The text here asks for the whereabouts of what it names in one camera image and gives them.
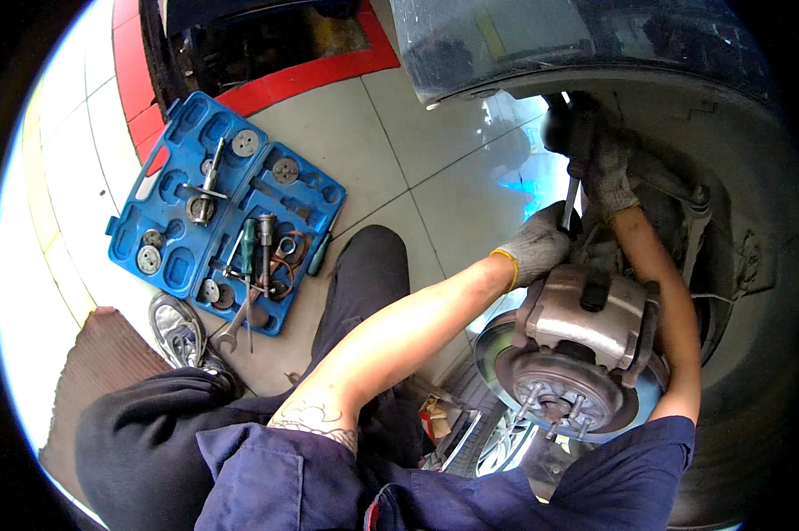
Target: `mechanic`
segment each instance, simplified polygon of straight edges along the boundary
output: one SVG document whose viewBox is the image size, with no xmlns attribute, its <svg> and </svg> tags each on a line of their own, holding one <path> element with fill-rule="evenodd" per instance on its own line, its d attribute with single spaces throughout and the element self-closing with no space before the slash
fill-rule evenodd
<svg viewBox="0 0 799 531">
<path fill-rule="evenodd" d="M 414 294 L 402 240 L 384 227 L 359 231 L 332 273 L 313 361 L 282 395 L 235 399 L 232 371 L 209 353 L 200 368 L 182 359 L 100 398 L 75 448 L 93 509 L 113 529 L 143 531 L 665 529 L 693 452 L 700 343 L 687 288 L 630 190 L 627 158 L 606 134 L 584 189 L 639 280 L 660 285 L 670 386 L 647 423 L 574 462 L 549 504 L 519 468 L 476 479 L 417 469 L 426 442 L 403 383 L 497 297 L 566 258 L 570 241 L 556 229 L 563 201 Z M 198 321 L 189 306 L 162 300 Z M 161 349 L 171 353 L 171 341 Z"/>
</svg>

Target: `blue tool case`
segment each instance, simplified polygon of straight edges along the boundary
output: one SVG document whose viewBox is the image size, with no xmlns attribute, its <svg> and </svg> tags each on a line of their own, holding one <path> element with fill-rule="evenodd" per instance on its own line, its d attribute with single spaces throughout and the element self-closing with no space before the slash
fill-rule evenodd
<svg viewBox="0 0 799 531">
<path fill-rule="evenodd" d="M 243 281 L 226 277 L 224 270 L 227 263 L 235 272 L 242 270 L 235 246 L 243 223 L 274 214 L 274 245 L 288 236 L 297 248 L 284 258 L 293 270 L 282 263 L 272 275 L 277 288 L 272 300 L 257 298 L 256 307 L 263 307 L 269 319 L 254 330 L 277 335 L 314 252 L 340 212 L 346 190 L 283 143 L 270 143 L 266 133 L 203 92 L 176 101 L 168 114 L 169 123 L 121 215 L 109 220 L 108 256 L 144 281 L 230 321 L 245 301 L 246 289 Z M 203 186 L 220 138 L 225 140 L 213 191 L 228 198 L 212 199 L 213 214 L 203 226 L 190 221 L 187 211 L 190 198 L 201 192 L 184 185 Z M 162 150 L 166 162 L 149 175 Z M 261 253 L 256 246 L 253 278 L 261 274 Z M 202 289 L 207 279 L 216 283 L 219 299 L 213 303 Z"/>
</svg>

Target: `forearm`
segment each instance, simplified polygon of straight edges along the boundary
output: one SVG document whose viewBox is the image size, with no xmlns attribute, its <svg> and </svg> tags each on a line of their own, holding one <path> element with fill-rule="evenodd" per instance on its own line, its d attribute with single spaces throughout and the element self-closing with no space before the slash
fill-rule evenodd
<svg viewBox="0 0 799 531">
<path fill-rule="evenodd" d="M 508 258 L 493 255 L 387 306 L 344 337 L 288 402 L 342 395 L 345 406 L 360 408 L 444 348 L 508 289 L 513 271 Z"/>
<path fill-rule="evenodd" d="M 700 338 L 688 289 L 641 208 L 619 212 L 610 223 L 639 281 L 660 285 L 660 342 L 671 374 L 668 391 L 650 418 L 684 415 L 696 423 Z"/>
</svg>

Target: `arm tattoo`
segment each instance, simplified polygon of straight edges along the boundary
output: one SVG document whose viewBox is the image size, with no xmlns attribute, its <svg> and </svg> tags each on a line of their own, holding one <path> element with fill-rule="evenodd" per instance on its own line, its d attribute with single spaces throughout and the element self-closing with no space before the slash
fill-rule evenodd
<svg viewBox="0 0 799 531">
<path fill-rule="evenodd" d="M 287 404 L 284 409 L 276 411 L 267 427 L 284 430 L 309 431 L 338 441 L 356 454 L 358 452 L 358 430 L 347 430 L 332 427 L 343 416 L 343 413 L 327 404 L 306 404 L 304 400 Z"/>
</svg>

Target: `gloved hand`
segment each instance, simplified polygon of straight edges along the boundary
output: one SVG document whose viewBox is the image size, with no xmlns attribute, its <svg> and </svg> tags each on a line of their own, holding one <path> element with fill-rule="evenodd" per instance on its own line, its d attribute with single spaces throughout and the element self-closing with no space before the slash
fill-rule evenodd
<svg viewBox="0 0 799 531">
<path fill-rule="evenodd" d="M 553 203 L 527 219 L 514 236 L 491 251 L 511 259 L 514 278 L 509 291 L 526 287 L 562 263 L 570 253 L 570 238 L 558 229 L 564 213 L 564 201 Z M 581 221 L 576 211 L 571 212 L 571 229 L 581 232 Z"/>
<path fill-rule="evenodd" d="M 582 187 L 591 205 L 596 205 L 603 221 L 616 213 L 638 205 L 638 197 L 629 187 L 626 167 L 631 148 L 619 142 L 611 131 L 598 133 L 594 155 Z"/>
</svg>

